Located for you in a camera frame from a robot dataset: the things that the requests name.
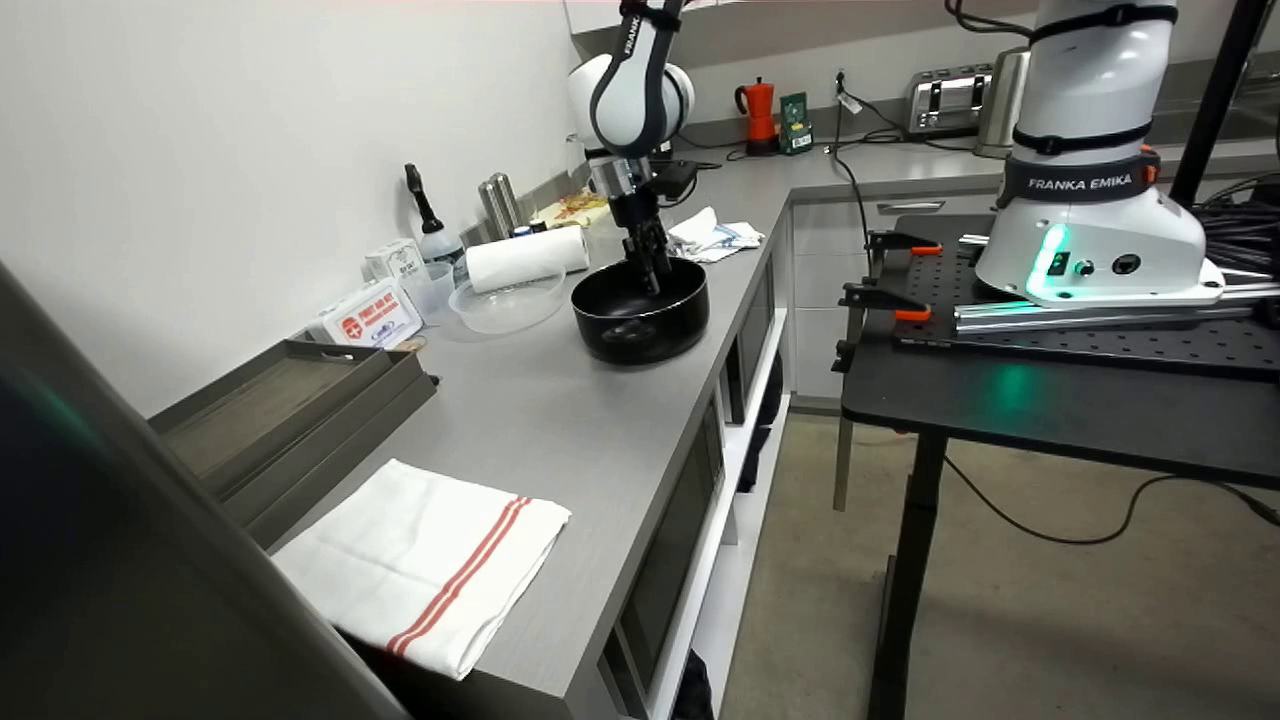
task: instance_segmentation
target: white wall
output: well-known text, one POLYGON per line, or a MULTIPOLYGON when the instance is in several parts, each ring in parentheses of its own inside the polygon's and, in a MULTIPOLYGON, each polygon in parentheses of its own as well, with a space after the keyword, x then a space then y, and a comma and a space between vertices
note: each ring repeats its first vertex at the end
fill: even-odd
POLYGON ((5 0, 0 261, 156 414, 570 170, 562 0, 5 0))
MULTIPOLYGON (((1172 37, 1172 61, 1209 61, 1220 48, 1238 0, 1186 0, 1172 37)), ((1036 0, 976 0, 967 14, 1019 14, 1036 0)), ((940 0, 750 0, 690 17, 673 57, 691 72, 700 103, 691 122, 727 122, 734 88, 757 75, 779 92, 809 92, 809 103, 832 103, 832 75, 870 101, 903 96, 926 69, 987 66, 1018 37, 973 37, 953 25, 940 0)), ((1280 21, 1259 48, 1280 48, 1280 21)))

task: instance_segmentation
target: gray countertop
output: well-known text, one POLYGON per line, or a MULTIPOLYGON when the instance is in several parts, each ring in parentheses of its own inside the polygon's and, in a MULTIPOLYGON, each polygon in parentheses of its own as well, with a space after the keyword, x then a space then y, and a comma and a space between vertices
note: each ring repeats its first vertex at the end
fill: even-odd
MULTIPOLYGON (((1271 158, 1271 146, 1223 146, 1215 161, 1271 158)), ((844 147, 866 193, 882 185, 998 181, 1001 163, 938 147, 844 147)), ((700 178, 690 206, 668 226, 717 208, 719 220, 750 220, 771 231, 789 201, 849 198, 824 153, 736 161, 700 178)), ((429 335, 423 367, 439 391, 406 422, 316 514, 362 488, 384 460, 421 463, 462 481, 527 492, 572 510, 548 564, 514 610, 479 672, 543 692, 572 696, 620 616, 624 590, 646 557, 676 460, 691 439, 696 414, 714 397, 743 301, 764 275, 764 254, 710 265, 714 321, 704 339, 654 367, 595 366, 572 308, 504 335, 462 339, 429 335)))

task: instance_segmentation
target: table surface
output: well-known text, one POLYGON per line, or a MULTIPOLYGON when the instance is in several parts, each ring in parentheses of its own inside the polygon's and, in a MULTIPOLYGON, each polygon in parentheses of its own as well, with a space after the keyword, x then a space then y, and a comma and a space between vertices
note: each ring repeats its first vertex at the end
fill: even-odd
MULTIPOLYGON (((973 220, 931 241, 956 245, 973 220)), ((1135 366, 861 339, 844 415, 903 432, 1280 488, 1280 385, 1135 366)))

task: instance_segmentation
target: metal table leg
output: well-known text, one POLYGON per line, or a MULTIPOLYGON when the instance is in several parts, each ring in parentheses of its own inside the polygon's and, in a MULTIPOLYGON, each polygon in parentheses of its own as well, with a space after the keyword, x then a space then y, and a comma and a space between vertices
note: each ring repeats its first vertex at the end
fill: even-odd
POLYGON ((943 458, 948 458, 943 432, 916 437, 916 467, 909 481, 909 510, 903 510, 895 560, 890 575, 890 612, 878 644, 874 706, 870 706, 874 720, 902 720, 909 707, 914 627, 916 627, 916 610, 920 610, 920 590, 927 568, 943 458))

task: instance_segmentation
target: white towel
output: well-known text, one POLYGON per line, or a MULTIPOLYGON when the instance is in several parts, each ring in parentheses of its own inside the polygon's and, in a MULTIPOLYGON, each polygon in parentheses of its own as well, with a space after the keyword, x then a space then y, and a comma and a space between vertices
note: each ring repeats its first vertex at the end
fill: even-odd
POLYGON ((754 226, 719 226, 717 208, 700 208, 696 215, 676 226, 673 236, 676 236, 676 257, 696 265, 717 265, 734 254, 761 247, 761 231, 754 226))
POLYGON ((464 679, 548 560, 570 510, 387 460, 278 553, 335 627, 464 679))

